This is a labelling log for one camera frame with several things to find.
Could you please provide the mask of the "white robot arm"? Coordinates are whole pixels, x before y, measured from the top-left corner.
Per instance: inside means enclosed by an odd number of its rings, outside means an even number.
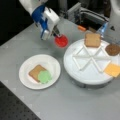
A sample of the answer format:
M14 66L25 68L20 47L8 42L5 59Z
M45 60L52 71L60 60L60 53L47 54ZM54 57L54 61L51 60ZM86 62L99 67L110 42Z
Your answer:
M41 27L40 38L48 40L51 35L60 37L57 28L59 16L45 3L48 0L19 0L24 9L30 14L37 26Z

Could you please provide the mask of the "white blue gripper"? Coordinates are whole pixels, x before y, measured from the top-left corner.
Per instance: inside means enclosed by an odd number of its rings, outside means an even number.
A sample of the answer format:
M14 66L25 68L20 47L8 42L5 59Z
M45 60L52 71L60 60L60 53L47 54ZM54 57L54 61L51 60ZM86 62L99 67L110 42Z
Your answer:
M41 26L40 38L48 40L51 35L61 37L57 25L60 21L59 16L45 5L37 7L33 13L32 18L37 25Z

